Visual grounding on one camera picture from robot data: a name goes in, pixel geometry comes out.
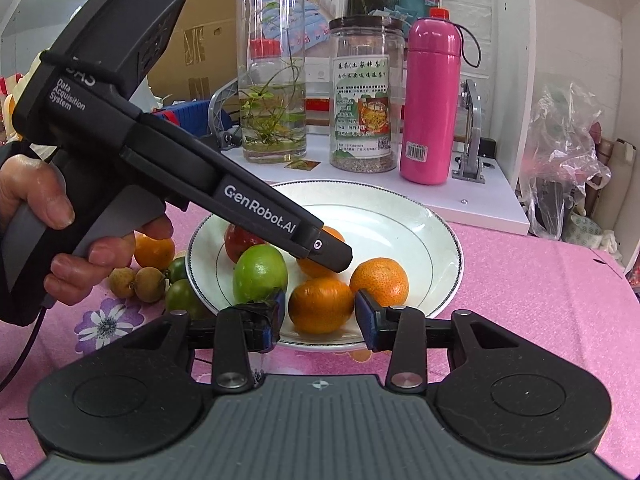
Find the person's left hand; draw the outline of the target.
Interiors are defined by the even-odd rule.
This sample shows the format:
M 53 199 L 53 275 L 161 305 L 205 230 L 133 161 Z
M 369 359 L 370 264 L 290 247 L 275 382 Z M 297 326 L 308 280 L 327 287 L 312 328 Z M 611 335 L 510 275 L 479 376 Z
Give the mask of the person's left hand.
M 165 202 L 142 188 L 125 170 L 111 174 L 59 150 L 51 166 L 64 185 L 75 213 L 62 230 L 39 220 L 29 206 L 21 207 L 2 237 L 4 271 L 1 309 L 11 323 L 27 325 L 53 300 L 43 287 L 51 260 L 58 254 L 84 256 L 90 245 L 106 236 L 124 236 L 160 217 Z

